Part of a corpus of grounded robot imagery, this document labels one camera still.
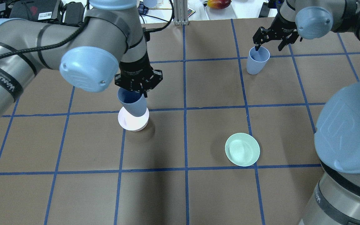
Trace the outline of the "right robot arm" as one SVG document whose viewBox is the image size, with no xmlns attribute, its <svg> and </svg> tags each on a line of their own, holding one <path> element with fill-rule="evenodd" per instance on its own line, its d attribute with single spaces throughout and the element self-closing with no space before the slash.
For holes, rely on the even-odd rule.
<svg viewBox="0 0 360 225">
<path fill-rule="evenodd" d="M 360 41 L 360 0 L 270 0 L 277 14 L 253 36 L 253 52 L 280 40 L 278 50 L 297 38 L 329 32 L 354 33 Z M 316 184 L 300 225 L 360 225 L 360 82 L 334 94 L 322 109 L 314 145 L 324 174 Z"/>
</svg>

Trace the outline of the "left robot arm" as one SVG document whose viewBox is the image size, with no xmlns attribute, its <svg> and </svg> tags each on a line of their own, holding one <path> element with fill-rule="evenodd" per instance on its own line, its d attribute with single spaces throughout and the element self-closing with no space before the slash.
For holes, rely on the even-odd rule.
<svg viewBox="0 0 360 225">
<path fill-rule="evenodd" d="M 43 69 L 102 92 L 111 82 L 147 97 L 163 80 L 150 64 L 135 0 L 91 0 L 79 27 L 0 19 L 0 117 Z"/>
</svg>

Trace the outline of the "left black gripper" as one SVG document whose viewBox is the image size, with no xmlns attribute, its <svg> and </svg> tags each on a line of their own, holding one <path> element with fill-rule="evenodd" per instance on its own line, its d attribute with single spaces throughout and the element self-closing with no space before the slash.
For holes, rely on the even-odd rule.
<svg viewBox="0 0 360 225">
<path fill-rule="evenodd" d="M 133 93 L 143 94 L 148 98 L 149 90 L 153 90 L 163 81 L 163 72 L 154 70 L 149 56 L 143 56 L 134 62 L 119 62 L 120 73 L 114 77 L 114 83 Z"/>
</svg>

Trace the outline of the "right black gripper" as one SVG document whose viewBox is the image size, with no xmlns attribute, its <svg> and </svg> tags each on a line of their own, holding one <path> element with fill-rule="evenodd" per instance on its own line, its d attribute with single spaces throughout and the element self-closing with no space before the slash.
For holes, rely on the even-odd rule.
<svg viewBox="0 0 360 225">
<path fill-rule="evenodd" d="M 271 40 L 281 40 L 277 49 L 282 51 L 285 46 L 294 44 L 298 38 L 296 23 L 285 19 L 280 13 L 277 13 L 269 28 L 259 27 L 252 37 L 256 51 Z"/>
</svg>

